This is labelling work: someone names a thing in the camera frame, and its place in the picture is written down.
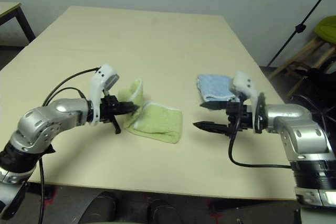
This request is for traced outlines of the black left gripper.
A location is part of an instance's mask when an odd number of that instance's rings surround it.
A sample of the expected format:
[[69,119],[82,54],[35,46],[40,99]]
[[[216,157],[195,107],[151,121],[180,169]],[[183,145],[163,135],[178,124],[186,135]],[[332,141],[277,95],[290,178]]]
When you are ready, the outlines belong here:
[[115,134],[121,133],[121,128],[115,117],[115,113],[118,111],[118,108],[119,114],[125,115],[134,113],[139,109],[139,106],[131,101],[119,102],[113,95],[105,95],[101,98],[100,122],[111,123],[114,127]]

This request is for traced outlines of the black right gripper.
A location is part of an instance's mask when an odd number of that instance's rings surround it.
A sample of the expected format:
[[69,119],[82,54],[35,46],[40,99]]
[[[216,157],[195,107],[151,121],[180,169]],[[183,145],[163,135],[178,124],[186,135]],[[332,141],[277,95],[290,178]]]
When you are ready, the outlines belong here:
[[235,123],[238,117],[240,117],[240,122],[238,124],[237,131],[247,130],[253,128],[253,115],[251,112],[250,105],[243,105],[243,108],[240,109],[240,102],[235,100],[230,101],[207,101],[200,104],[201,107],[209,109],[209,110],[226,110],[227,108],[227,116],[229,125],[225,124],[217,124],[215,122],[209,121],[200,121],[195,122],[193,125],[200,130],[224,134],[231,136],[235,129]]

